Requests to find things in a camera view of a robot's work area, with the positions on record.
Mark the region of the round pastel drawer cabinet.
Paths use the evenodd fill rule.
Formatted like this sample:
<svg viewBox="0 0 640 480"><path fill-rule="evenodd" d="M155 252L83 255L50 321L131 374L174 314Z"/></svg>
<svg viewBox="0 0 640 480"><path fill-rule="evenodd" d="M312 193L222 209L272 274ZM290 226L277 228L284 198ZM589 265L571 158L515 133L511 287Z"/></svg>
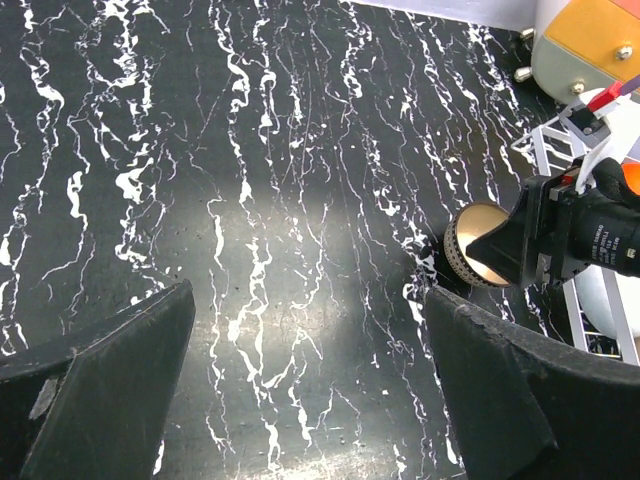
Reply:
<svg viewBox="0 0 640 480"><path fill-rule="evenodd" d="M537 1L535 23L520 38L532 42L528 66L515 70L532 78L556 101L627 82L639 74L639 2L610 0Z"/></svg>

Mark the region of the red bowl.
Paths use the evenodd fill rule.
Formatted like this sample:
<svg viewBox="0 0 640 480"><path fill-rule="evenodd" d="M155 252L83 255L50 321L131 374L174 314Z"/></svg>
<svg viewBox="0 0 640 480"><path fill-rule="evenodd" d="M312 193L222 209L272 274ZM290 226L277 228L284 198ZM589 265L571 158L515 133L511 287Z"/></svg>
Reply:
<svg viewBox="0 0 640 480"><path fill-rule="evenodd" d="M640 195L640 163L628 162L622 164L622 170L628 187L636 194Z"/></svg>

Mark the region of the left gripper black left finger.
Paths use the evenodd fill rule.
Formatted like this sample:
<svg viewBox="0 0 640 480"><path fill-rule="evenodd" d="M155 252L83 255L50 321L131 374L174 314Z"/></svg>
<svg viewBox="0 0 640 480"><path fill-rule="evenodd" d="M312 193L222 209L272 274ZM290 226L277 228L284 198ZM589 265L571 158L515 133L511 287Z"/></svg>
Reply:
<svg viewBox="0 0 640 480"><path fill-rule="evenodd" d="M2 478L151 478L194 319L184 280L3 357Z"/></svg>

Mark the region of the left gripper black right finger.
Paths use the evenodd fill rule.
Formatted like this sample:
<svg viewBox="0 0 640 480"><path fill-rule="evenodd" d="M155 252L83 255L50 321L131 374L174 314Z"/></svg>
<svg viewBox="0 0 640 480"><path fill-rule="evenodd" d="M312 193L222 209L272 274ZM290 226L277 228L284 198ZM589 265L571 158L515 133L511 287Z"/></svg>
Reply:
<svg viewBox="0 0 640 480"><path fill-rule="evenodd" d="M424 308L469 478L638 478L638 367L502 320L440 287Z"/></svg>

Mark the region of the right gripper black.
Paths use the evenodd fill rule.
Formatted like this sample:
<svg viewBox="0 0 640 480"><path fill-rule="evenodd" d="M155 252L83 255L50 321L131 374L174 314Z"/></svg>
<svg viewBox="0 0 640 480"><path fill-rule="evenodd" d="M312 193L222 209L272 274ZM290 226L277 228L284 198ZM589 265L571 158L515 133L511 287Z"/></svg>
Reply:
<svg viewBox="0 0 640 480"><path fill-rule="evenodd" d="M508 218L472 241L465 253L508 283L528 286L544 272L564 283L594 265L628 277L639 275L639 195L627 185L622 165L604 160L594 186L574 190L582 164L576 158L553 177L527 180Z"/></svg>

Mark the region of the white bowl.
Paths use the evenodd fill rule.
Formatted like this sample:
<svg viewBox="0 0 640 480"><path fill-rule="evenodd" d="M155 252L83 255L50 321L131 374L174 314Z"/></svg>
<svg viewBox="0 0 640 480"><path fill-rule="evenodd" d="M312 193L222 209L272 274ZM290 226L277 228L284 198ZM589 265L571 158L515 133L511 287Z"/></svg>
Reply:
<svg viewBox="0 0 640 480"><path fill-rule="evenodd" d="M639 337L639 279L615 274L633 338ZM575 278L580 306L591 325L608 338L616 339L617 331L609 305L602 269L589 266Z"/></svg>

